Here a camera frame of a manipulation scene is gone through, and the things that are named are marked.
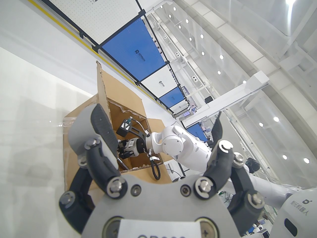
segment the screw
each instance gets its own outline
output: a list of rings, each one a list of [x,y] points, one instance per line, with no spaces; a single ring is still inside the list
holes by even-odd
[[[182,196],[188,197],[190,195],[190,187],[186,184],[182,185],[180,188],[180,193]]]
[[[82,156],[82,157],[78,160],[78,165],[79,165],[79,166],[86,166],[86,165],[87,165],[86,156]]]
[[[141,193],[141,186],[139,186],[138,184],[135,184],[134,186],[132,186],[131,188],[131,195],[134,197],[139,196]]]
[[[227,140],[221,140],[219,142],[219,148],[224,152],[224,153],[228,153],[228,151],[233,148],[232,143],[230,143]]]
[[[263,203],[264,197],[260,193],[256,193],[252,195],[252,202],[254,205],[259,205]]]
[[[237,169],[239,169],[239,168],[242,168],[243,167],[243,156],[242,156],[242,154],[240,154],[240,153],[238,153],[238,152],[234,152],[233,153],[233,163],[232,163],[232,166],[234,167],[234,168],[237,168]]]
[[[234,153],[234,160],[238,163],[242,163],[243,162],[243,156],[242,154],[238,153],[238,152],[235,152]]]
[[[90,139],[90,140],[85,142],[84,147],[86,150],[90,150],[90,148],[92,148],[96,144],[98,144],[98,141],[96,139]]]
[[[199,187],[201,191],[205,193],[209,193],[211,190],[211,185],[206,180],[202,180],[199,184]]]
[[[122,183],[119,180],[115,180],[110,186],[110,191],[118,193],[122,189]]]
[[[66,209],[69,208],[74,203],[74,201],[75,193],[72,191],[67,191],[60,197],[60,202],[65,206]]]

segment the cardboard flap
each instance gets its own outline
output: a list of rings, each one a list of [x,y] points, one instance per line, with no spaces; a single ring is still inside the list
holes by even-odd
[[[160,133],[165,128],[162,120],[147,118],[147,122],[151,128],[151,132]]]
[[[121,106],[146,117],[142,99],[123,83],[102,70],[101,64],[98,61],[97,83],[99,102],[101,105],[102,101],[107,102],[108,98],[114,102],[120,103]]]
[[[103,83],[102,79],[102,72],[103,70],[101,69],[100,63],[97,61],[97,90],[98,90],[98,103],[102,106],[104,111],[106,112],[107,116],[109,117],[109,120],[111,122],[111,116],[109,112],[109,105],[107,101],[107,94],[106,94],[106,88]]]

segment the white label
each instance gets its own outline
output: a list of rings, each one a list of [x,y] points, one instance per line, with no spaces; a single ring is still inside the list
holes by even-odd
[[[134,140],[131,140],[131,141],[129,142],[128,147],[132,147],[132,146],[133,146],[133,144],[134,144]]]
[[[122,219],[118,238],[198,238],[199,222],[142,221]]]

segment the pegboard panel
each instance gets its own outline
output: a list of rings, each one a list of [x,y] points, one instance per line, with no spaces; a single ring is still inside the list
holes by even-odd
[[[99,44],[138,15],[134,0],[50,1]]]

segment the white beam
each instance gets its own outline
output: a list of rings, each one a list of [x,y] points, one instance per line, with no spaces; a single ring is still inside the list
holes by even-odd
[[[300,32],[302,31],[302,29],[305,27],[305,25],[307,24],[308,20],[310,19],[310,17],[312,17],[313,13],[316,11],[317,9],[317,0],[314,0],[310,7],[308,8],[306,14],[304,15],[304,17],[302,18],[302,20],[300,21],[299,25],[297,26],[297,28],[295,29],[294,33],[291,35],[291,37],[289,38],[287,44],[284,46],[284,48],[282,49],[281,53],[280,53],[280,59],[282,58],[282,56],[287,52],[287,50],[290,48],[290,46],[292,45],[292,43],[295,41],[295,39],[297,38],[297,36],[300,34]]]
[[[235,103],[242,101],[244,98],[260,90],[268,81],[269,78],[262,71],[257,72],[245,84],[239,85],[198,109],[194,115],[183,121],[184,126],[188,127],[195,124],[205,117],[213,116]]]

